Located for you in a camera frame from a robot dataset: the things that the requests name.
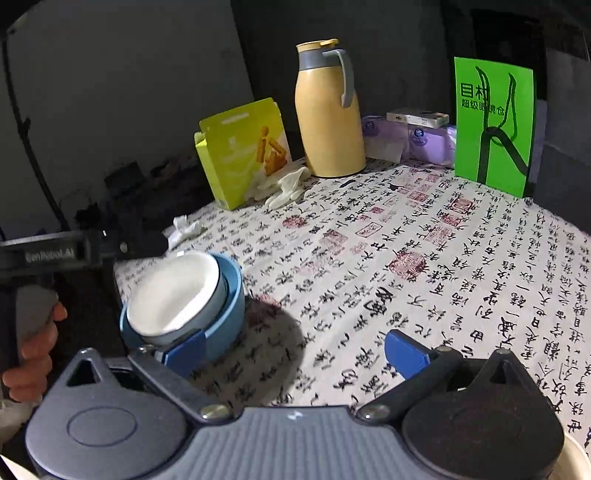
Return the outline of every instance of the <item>white tablecloth with chinese calligraphy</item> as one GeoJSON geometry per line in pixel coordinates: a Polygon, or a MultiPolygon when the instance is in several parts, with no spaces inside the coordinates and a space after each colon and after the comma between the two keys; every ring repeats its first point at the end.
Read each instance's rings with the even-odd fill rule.
{"type": "MultiPolygon", "coordinates": [[[[180,249],[240,263],[249,294],[235,348],[193,381],[245,404],[356,407],[401,381],[384,355],[399,328],[487,358],[512,349],[591,448],[589,237],[550,212],[432,166],[373,161],[310,179],[279,211],[209,205],[180,249]]],[[[118,264],[126,300],[157,259],[118,264]]]]}

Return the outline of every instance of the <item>gray handle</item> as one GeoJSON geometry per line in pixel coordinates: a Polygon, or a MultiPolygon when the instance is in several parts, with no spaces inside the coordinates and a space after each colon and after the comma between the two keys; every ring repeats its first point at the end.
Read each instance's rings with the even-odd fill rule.
{"type": "Polygon", "coordinates": [[[340,103],[343,108],[349,108],[351,102],[353,102],[353,95],[355,94],[355,79],[353,78],[353,65],[349,54],[341,48],[334,50],[324,51],[322,55],[325,57],[338,56],[340,66],[343,69],[343,80],[345,85],[343,86],[343,95],[340,98],[340,103]]]}

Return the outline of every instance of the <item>thermos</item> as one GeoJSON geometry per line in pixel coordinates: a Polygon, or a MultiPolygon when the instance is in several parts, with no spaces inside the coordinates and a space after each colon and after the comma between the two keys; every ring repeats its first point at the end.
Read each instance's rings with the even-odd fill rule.
{"type": "Polygon", "coordinates": [[[318,177],[344,177],[365,167],[353,66],[338,39],[297,46],[300,71],[295,109],[308,168],[318,177]]]}

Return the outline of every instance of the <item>hand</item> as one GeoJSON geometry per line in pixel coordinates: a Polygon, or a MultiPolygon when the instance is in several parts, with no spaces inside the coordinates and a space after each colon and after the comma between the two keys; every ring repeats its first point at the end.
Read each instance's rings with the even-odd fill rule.
{"type": "Polygon", "coordinates": [[[52,367],[49,352],[57,341],[55,322],[61,322],[67,316],[66,308],[57,303],[47,324],[22,346],[23,364],[6,370],[2,375],[2,382],[10,388],[10,397],[13,400],[37,401],[47,389],[47,374],[52,367]]]}

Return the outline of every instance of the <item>yellow-green carton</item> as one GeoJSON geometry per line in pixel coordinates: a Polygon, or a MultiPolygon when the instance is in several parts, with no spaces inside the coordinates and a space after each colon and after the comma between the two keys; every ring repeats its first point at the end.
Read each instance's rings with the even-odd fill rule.
{"type": "Polygon", "coordinates": [[[234,210],[269,175],[291,162],[279,107],[272,98],[199,122],[195,147],[216,203],[234,210]]]}

